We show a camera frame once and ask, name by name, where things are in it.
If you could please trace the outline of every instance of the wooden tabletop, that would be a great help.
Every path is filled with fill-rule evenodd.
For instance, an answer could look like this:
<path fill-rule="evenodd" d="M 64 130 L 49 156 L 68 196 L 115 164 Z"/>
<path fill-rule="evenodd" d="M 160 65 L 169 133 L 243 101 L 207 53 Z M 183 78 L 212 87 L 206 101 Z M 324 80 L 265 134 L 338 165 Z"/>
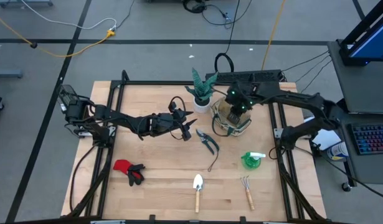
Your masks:
<path fill-rule="evenodd" d="M 95 82 L 92 101 L 106 104 L 110 82 Z M 281 83 L 281 89 L 296 91 L 294 83 Z M 217 86 L 226 91 L 226 86 Z M 186 102 L 186 108 L 193 110 L 193 97 L 179 85 L 127 85 L 123 97 L 121 112 L 131 116 L 146 116 L 151 113 L 167 113 L 172 97 L 180 96 Z M 212 102 L 222 95 L 214 93 Z M 296 126 L 303 122 L 301 109 L 284 106 L 288 125 Z M 241 156 L 248 151 L 268 154 L 274 147 L 272 126 L 267 105 L 255 105 L 251 111 L 252 123 L 239 137 L 222 138 L 212 132 L 210 113 L 194 113 L 187 117 L 198 120 L 191 126 L 192 138 L 186 142 L 165 134 L 156 138 L 145 137 L 141 141 L 129 129 L 119 127 L 113 154 L 113 162 L 127 159 L 134 164 L 144 164 L 142 171 L 145 181 L 137 186 L 129 186 L 128 177 L 117 170 L 111 170 L 108 183 L 103 218 L 147 220 L 156 215 L 157 220 L 239 220 L 245 216 L 248 221 L 286 221 L 282 198 L 280 175 L 277 161 L 268 157 L 262 159 L 256 170 L 245 170 Z M 220 146 L 219 158 L 212 171 L 208 172 L 215 157 L 201 143 L 196 128 L 210 135 Z M 91 138 L 81 139 L 73 167 L 90 149 Z M 306 140 L 296 145 L 309 150 Z M 78 203 L 90 186 L 96 151 L 94 150 L 80 165 L 75 179 L 74 204 Z M 294 161 L 298 183 L 303 195 L 316 211 L 326 216 L 323 200 L 314 168 L 313 158 L 307 153 L 294 150 Z M 192 183 L 196 174 L 204 178 L 201 191 L 200 212 L 194 212 L 195 189 Z M 251 211 L 240 178 L 249 175 L 250 191 L 255 202 Z M 69 187 L 62 214 L 69 213 Z M 292 191 L 292 207 L 295 208 Z M 97 210 L 98 200 L 94 200 L 93 213 Z"/>

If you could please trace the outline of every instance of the gray floor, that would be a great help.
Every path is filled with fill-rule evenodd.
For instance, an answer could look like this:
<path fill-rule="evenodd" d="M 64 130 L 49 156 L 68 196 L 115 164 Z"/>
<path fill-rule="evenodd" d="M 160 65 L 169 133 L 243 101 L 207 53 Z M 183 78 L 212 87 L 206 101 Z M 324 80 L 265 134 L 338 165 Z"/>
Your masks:
<path fill-rule="evenodd" d="M 368 13 L 378 0 L 359 0 Z M 50 19 L 77 23 L 86 0 L 54 1 L 54 7 L 37 6 Z M 234 16 L 236 1 L 212 1 Z M 241 1 L 240 12 L 248 1 Z M 104 17 L 118 21 L 125 16 L 131 1 L 92 0 L 85 26 Z M 245 17 L 238 21 L 233 38 L 236 40 L 267 40 L 275 21 L 280 0 L 253 0 Z M 22 35 L 35 39 L 71 39 L 74 27 L 50 24 L 30 10 L 11 5 L 0 8 L 0 16 Z M 210 10 L 206 16 L 221 22 L 220 15 Z M 287 1 L 275 40 L 334 40 L 343 38 L 359 22 L 352 0 Z M 94 30 L 83 30 L 80 39 L 100 39 L 110 22 Z M 206 23 L 201 15 L 186 12 L 181 4 L 160 1 L 148 4 L 136 0 L 130 18 L 113 39 L 212 39 L 225 40 L 230 31 Z M 0 39 L 16 38 L 0 25 Z M 58 54 L 65 54 L 69 44 L 41 44 Z M 75 51 L 85 47 L 77 44 Z M 89 95 L 95 80 L 119 79 L 125 69 L 132 80 L 190 80 L 191 68 L 201 74 L 214 71 L 214 57 L 226 49 L 219 44 L 103 44 L 74 57 L 64 83 L 71 84 L 78 94 Z M 235 68 L 259 70 L 265 45 L 231 45 L 229 55 Z M 285 69 L 326 51 L 325 46 L 273 45 L 265 69 Z M 27 44 L 0 44 L 0 68 L 19 68 L 22 79 L 0 79 L 0 96 L 6 108 L 0 114 L 0 222 L 4 222 L 16 193 L 29 154 L 35 143 L 53 87 L 61 71 L 62 58 L 50 57 Z M 317 61 L 297 67 L 286 76 L 295 81 Z M 228 65 L 220 61 L 221 70 Z M 302 90 L 318 72 L 317 66 L 298 82 Z M 305 91 L 320 92 L 325 98 L 341 99 L 338 80 L 332 64 Z M 29 181 L 16 221 L 55 218 L 60 215 L 77 148 L 75 139 L 63 128 L 64 117 L 55 107 L 38 160 Z M 321 191 L 329 218 L 341 222 L 383 223 L 383 199 L 363 187 L 344 193 L 340 184 L 345 176 L 324 161 L 317 161 Z M 372 185 L 383 193 L 383 185 Z"/>

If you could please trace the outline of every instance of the yellow cable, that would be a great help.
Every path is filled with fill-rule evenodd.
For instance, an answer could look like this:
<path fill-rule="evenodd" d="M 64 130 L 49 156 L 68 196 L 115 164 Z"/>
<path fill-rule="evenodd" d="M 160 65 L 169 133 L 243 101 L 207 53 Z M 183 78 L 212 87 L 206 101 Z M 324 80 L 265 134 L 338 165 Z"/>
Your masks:
<path fill-rule="evenodd" d="M 11 28 L 9 25 L 7 25 L 1 18 L 0 18 L 0 22 L 1 24 L 3 24 L 7 29 L 11 30 L 11 32 L 13 32 L 14 34 L 16 34 L 19 38 L 21 38 L 23 41 L 25 41 L 26 43 L 28 43 L 29 45 L 33 45 L 33 43 L 29 40 L 27 40 L 25 37 L 23 37 L 21 34 L 19 34 L 17 31 L 15 31 L 13 28 Z M 42 47 L 37 47 L 39 50 L 51 55 L 51 56 L 54 56 L 54 57 L 72 57 L 72 56 L 75 56 L 75 55 L 78 55 L 82 52 L 84 52 L 85 50 L 89 49 L 90 47 L 93 47 L 93 46 L 96 46 L 97 44 L 100 44 L 104 41 L 106 41 L 108 38 L 112 37 L 113 35 L 115 35 L 115 32 L 113 32 L 112 30 L 108 30 L 107 31 L 107 35 L 104 37 L 104 39 L 98 41 L 97 43 L 94 43 L 94 44 L 90 44 L 89 46 L 86 46 L 84 49 L 76 52 L 76 53 L 73 53 L 73 54 L 70 54 L 70 55 L 56 55 L 52 52 L 49 52 L 48 50 L 46 49 L 43 49 Z"/>
<path fill-rule="evenodd" d="M 267 53 L 268 53 L 268 50 L 270 48 L 270 44 L 272 44 L 272 40 L 274 38 L 274 33 L 276 31 L 276 28 L 277 28 L 277 25 L 278 25 L 278 21 L 280 20 L 281 13 L 283 12 L 284 4 L 285 4 L 285 0 L 283 0 L 283 3 L 281 4 L 280 11 L 277 14 L 276 22 L 274 23 L 272 34 L 270 36 L 270 39 L 268 40 L 268 45 L 267 45 L 267 48 L 266 48 L 265 57 L 263 58 L 263 63 L 262 63 L 262 70 L 265 68 L 265 62 L 266 62 Z"/>

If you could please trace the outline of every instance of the metal tines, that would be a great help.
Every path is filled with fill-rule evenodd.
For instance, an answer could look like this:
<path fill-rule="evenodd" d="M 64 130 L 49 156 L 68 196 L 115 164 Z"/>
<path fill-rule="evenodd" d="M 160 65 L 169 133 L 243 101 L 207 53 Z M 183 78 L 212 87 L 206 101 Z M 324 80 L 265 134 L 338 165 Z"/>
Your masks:
<path fill-rule="evenodd" d="M 245 187 L 246 189 L 249 189 L 249 180 L 248 180 L 248 177 L 249 177 L 249 175 L 246 176 L 246 177 L 241 177 L 241 182 L 242 182 L 242 184 L 244 185 L 244 187 Z"/>

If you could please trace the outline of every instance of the white paper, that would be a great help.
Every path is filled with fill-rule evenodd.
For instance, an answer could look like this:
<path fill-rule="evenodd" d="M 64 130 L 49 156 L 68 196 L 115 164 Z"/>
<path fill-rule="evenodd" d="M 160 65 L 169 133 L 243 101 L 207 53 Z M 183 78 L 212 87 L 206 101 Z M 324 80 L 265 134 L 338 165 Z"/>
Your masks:
<path fill-rule="evenodd" d="M 305 119 L 305 122 L 310 121 L 314 117 L 309 117 Z M 337 143 L 341 142 L 341 139 L 335 133 L 335 131 L 327 131 L 321 129 L 318 131 L 318 135 L 312 140 L 315 144 L 320 144 L 320 150 L 325 150 Z"/>

